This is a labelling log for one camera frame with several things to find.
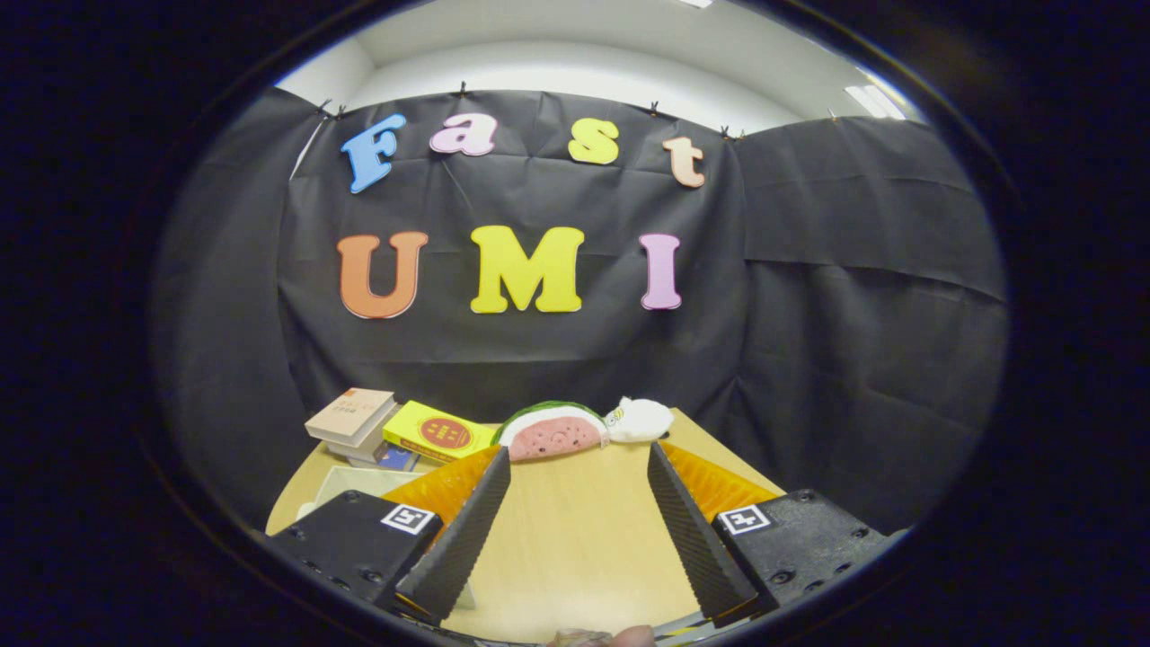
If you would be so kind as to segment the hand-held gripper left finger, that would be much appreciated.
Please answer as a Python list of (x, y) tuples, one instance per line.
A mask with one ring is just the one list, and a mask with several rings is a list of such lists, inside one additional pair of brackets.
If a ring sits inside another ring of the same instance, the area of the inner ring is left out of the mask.
[(509, 480), (509, 450), (493, 445), (385, 495), (345, 490), (268, 545), (320, 584), (439, 624), (471, 578)]

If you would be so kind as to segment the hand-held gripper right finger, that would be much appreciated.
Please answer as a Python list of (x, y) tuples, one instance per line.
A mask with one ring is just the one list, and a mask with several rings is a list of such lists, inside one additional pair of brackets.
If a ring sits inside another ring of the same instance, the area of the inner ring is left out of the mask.
[(818, 492), (774, 494), (664, 439), (650, 446), (646, 475), (695, 601), (718, 629), (800, 602), (900, 538)]

